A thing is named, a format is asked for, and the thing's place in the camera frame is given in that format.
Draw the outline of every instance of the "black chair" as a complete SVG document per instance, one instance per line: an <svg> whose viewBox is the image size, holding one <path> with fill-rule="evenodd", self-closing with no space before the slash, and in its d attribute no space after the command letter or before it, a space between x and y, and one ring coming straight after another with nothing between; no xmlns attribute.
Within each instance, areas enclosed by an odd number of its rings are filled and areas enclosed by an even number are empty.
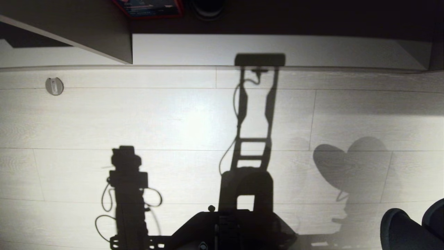
<svg viewBox="0 0 444 250"><path fill-rule="evenodd" d="M381 221L382 250L444 250L444 199L434 203L419 225L401 209L388 210Z"/></svg>

